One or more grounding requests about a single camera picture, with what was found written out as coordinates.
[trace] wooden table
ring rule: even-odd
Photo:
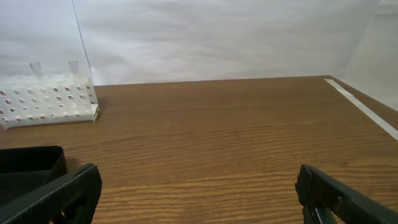
[[[301,164],[398,210],[397,141],[324,78],[98,86],[97,122],[0,130],[0,148],[59,145],[69,170],[96,164],[93,223],[303,223]]]

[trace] white line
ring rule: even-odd
[[[355,96],[345,90],[341,85],[337,84],[334,80],[325,79],[329,84],[336,88],[343,96],[345,96],[350,102],[352,102],[356,107],[358,107],[363,113],[370,117],[376,124],[378,124],[382,129],[387,131],[394,139],[398,141],[398,131],[393,128],[389,123],[384,121],[379,115],[370,110],[367,106],[361,103]]]

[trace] black tray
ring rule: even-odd
[[[63,149],[0,149],[0,207],[67,173]]]

